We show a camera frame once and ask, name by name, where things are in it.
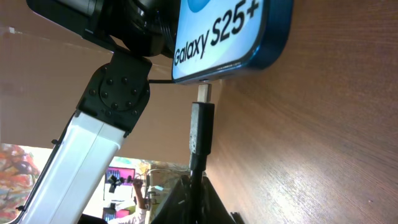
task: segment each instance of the white metal arm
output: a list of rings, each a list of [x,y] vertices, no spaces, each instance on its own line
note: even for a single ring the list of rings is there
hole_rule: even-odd
[[[124,133],[87,114],[74,116],[20,223],[76,223],[121,148]]]

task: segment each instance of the metal connector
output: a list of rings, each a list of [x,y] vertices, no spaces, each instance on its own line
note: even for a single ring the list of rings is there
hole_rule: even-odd
[[[198,102],[209,103],[211,100],[211,84],[199,85]]]

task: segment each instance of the wood grain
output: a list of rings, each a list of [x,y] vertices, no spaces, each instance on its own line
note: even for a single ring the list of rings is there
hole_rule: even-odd
[[[398,1],[295,1],[281,57],[226,80],[208,175],[252,223],[398,223]]]

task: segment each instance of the person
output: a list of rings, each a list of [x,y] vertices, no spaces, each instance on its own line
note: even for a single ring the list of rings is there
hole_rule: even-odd
[[[142,180],[134,179],[132,181],[132,186],[134,187],[134,191],[136,192],[136,212],[131,215],[127,215],[123,218],[115,218],[108,222],[108,224],[144,224],[145,217],[147,214],[147,209],[145,207],[144,198],[142,197],[141,187]]]

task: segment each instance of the brown wall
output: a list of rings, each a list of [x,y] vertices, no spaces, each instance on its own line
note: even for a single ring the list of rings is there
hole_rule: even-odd
[[[25,1],[1,2],[0,15],[2,30],[21,32],[0,36],[1,142],[52,147],[91,75],[112,54],[33,14]],[[151,60],[150,78],[170,78],[170,59]],[[213,85],[215,101],[220,87]],[[195,85],[151,85],[147,108],[118,155],[187,164],[196,95]]]

